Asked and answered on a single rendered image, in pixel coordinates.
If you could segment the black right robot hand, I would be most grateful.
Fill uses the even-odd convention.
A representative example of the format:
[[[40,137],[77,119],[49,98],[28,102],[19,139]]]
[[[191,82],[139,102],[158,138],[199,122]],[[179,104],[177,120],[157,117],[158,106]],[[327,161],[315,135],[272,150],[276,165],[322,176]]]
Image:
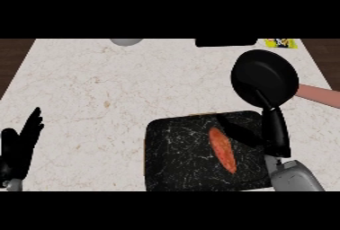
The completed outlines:
[[[250,147],[263,146],[265,154],[273,157],[288,158],[291,156],[288,130],[281,108],[275,107],[266,95],[254,90],[254,98],[260,101],[262,111],[262,136],[242,126],[231,123],[228,118],[216,115],[216,120],[226,135]]]

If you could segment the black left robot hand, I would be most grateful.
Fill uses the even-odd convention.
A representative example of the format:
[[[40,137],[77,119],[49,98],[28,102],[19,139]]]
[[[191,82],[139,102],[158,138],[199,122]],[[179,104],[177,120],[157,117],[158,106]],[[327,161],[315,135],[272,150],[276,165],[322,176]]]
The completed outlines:
[[[41,109],[35,108],[18,133],[13,128],[0,132],[0,189],[12,179],[24,181],[32,162],[32,150],[44,128]]]

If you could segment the black marble tray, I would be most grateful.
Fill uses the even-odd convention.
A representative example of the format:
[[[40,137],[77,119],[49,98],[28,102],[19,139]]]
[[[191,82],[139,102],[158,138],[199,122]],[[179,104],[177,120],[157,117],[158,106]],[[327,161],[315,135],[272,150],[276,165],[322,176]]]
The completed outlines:
[[[229,139],[236,171],[220,163],[208,131]],[[145,136],[148,191],[238,191],[270,186],[262,140],[262,115],[213,113],[152,121]]]

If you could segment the yellow printed box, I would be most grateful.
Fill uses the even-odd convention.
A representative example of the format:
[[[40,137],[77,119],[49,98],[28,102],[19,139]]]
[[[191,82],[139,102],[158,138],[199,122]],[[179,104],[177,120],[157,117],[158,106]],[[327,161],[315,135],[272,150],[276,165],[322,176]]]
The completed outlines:
[[[294,39],[265,39],[269,48],[296,49],[297,45]]]

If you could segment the black flat appliance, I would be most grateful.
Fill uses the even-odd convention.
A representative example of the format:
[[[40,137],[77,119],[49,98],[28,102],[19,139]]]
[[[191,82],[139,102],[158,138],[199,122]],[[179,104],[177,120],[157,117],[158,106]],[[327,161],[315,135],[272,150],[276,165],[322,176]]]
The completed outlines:
[[[197,39],[195,46],[207,47],[231,47],[231,46],[253,46],[257,39]]]

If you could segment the grey rounded object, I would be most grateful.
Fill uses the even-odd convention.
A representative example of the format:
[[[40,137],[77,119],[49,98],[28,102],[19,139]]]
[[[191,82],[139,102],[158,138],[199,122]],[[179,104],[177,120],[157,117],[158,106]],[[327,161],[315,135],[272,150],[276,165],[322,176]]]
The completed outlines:
[[[136,45],[142,39],[111,39],[111,42],[121,47],[129,47]]]

